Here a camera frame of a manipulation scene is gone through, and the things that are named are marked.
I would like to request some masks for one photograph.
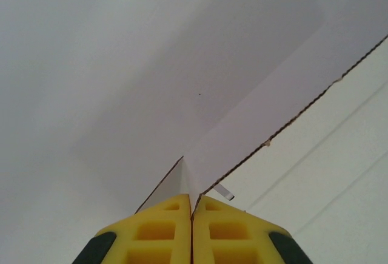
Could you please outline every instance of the torn cardboard edge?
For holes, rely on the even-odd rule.
[[[351,68],[341,74],[339,78],[334,80],[329,86],[327,86],[319,95],[317,95],[307,106],[305,106],[301,111],[298,112],[293,118],[291,118],[286,124],[280,127],[276,132],[270,135],[269,138],[265,139],[263,143],[261,143],[253,152],[249,153],[245,156],[239,163],[235,164],[234,167],[228,169],[226,172],[224,169],[218,169],[216,174],[218,174],[218,179],[215,180],[210,187],[204,187],[198,181],[198,177],[193,173],[193,168],[186,162],[185,156],[182,156],[180,159],[176,161],[173,167],[166,173],[163,179],[158,183],[158,185],[154,188],[151,194],[146,198],[146,200],[142,203],[142,205],[138,208],[136,212],[142,211],[149,206],[153,206],[159,202],[162,202],[165,199],[168,199],[177,194],[189,194],[190,204],[192,209],[192,217],[194,215],[195,210],[198,207],[199,201],[202,195],[208,193],[211,189],[215,189],[226,199],[231,200],[233,198],[233,194],[231,194],[228,190],[226,190],[220,182],[229,176],[234,170],[239,168],[242,164],[244,164],[247,160],[249,160],[252,156],[254,156],[260,149],[263,147],[269,147],[271,141],[277,137],[285,128],[289,127],[294,121],[296,121],[305,111],[307,111],[313,104],[315,104],[321,97],[325,95],[325,93],[336,83],[340,82],[346,75],[348,75],[355,67],[357,67],[361,62],[363,62],[377,47],[379,47],[386,39],[388,35],[386,35],[380,42],[378,42],[372,49],[370,49],[361,59],[359,59]]]

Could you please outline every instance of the cardboard edge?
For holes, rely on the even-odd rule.
[[[357,67],[360,63],[362,63],[377,47],[379,47],[386,39],[388,39],[388,34],[380,40],[374,47],[372,47],[364,56],[362,56],[352,67],[346,70],[338,79],[334,80],[332,84],[330,84],[325,90],[323,90],[317,97],[315,97],[305,108],[303,108],[297,115],[295,115],[292,119],[290,119],[285,125],[280,127],[273,135],[271,135],[265,142],[261,143],[253,152],[251,152],[248,156],[243,158],[236,166],[231,168],[228,172],[226,172],[223,176],[221,176],[217,181],[215,181],[210,187],[208,187],[205,191],[201,192],[196,200],[195,207],[192,211],[192,218],[194,213],[199,205],[199,201],[203,195],[206,195],[210,190],[212,190],[217,184],[219,184],[223,179],[229,176],[234,170],[239,168],[242,164],[244,164],[247,160],[249,160],[252,156],[254,156],[260,149],[263,147],[270,146],[271,141],[277,137],[285,128],[289,127],[295,120],[297,120],[305,111],[307,111],[314,103],[316,103],[322,96],[326,94],[326,92],[336,83],[342,81],[342,79],[349,74],[355,67]]]
[[[179,158],[175,164],[171,167],[171,169],[165,174],[165,176],[162,178],[162,180],[160,180],[160,182],[155,186],[155,188],[153,189],[153,191],[147,196],[147,198],[143,201],[143,203],[137,208],[137,210],[135,211],[135,214],[137,214],[139,211],[141,211],[142,207],[150,200],[151,196],[155,194],[155,192],[159,189],[159,187],[162,185],[163,182],[165,182],[166,178],[171,174],[171,172],[177,167],[179,166],[179,164],[181,163],[183,157]]]

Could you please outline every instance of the yellow object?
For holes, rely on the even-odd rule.
[[[186,194],[100,230],[117,235],[102,264],[189,264],[190,201]]]
[[[202,196],[193,222],[194,264],[284,264],[270,232],[289,236],[277,225]]]

